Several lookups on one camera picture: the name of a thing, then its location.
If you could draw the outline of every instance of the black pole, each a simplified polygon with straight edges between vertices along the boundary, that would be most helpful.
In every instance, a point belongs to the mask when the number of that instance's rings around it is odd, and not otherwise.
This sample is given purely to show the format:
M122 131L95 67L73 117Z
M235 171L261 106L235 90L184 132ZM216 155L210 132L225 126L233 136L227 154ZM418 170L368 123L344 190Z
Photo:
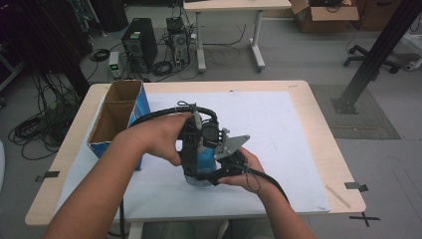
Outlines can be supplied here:
M422 11L421 0L403 0L339 99L331 100L338 114L357 114L354 104L379 68Z

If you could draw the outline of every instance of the skin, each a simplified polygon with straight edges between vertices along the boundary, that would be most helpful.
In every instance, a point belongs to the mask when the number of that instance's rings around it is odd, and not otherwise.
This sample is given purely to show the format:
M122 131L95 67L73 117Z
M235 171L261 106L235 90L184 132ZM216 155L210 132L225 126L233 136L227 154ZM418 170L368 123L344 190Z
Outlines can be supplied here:
M149 153L175 166L181 164L175 143L189 117L191 114L161 117L120 132L56 213L43 238L105 238L141 155ZM251 168L264 172L258 157L244 148L240 150ZM263 178L259 181L261 189L257 195L267 210L276 238L313 238L278 189ZM258 188L255 179L250 178L249 182L252 188ZM221 178L220 183L251 191L245 175Z

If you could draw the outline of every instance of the floor mat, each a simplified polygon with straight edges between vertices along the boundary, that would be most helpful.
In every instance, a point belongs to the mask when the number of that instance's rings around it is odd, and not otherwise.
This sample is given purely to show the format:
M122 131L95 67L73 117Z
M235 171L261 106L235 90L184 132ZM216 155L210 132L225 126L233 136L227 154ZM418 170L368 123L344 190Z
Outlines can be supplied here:
M344 85L311 85L316 101L335 138L353 139L401 139L382 108L368 89L365 89L354 105L357 115L337 114L331 99L338 99Z

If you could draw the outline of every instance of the blue box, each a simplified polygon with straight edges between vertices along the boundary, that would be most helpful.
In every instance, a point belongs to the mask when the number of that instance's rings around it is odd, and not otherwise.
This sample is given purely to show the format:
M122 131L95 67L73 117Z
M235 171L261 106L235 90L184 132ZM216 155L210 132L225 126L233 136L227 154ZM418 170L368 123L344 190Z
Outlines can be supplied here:
M150 113L142 81L111 83L88 138L88 147L100 158L114 137L137 118ZM135 170L140 170L142 158Z

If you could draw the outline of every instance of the open box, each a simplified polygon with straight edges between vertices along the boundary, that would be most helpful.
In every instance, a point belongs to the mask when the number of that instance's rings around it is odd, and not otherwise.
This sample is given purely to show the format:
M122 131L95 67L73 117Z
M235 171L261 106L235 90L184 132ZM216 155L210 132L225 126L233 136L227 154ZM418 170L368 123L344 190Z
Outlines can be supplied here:
M100 158L119 132L137 118L149 113L142 81L111 83L88 138L88 147ZM141 159L136 170L140 170L140 163Z
M343 32L349 21L357 21L359 14L351 0L343 0L338 7L311 7L307 0L291 0L294 19L301 32Z

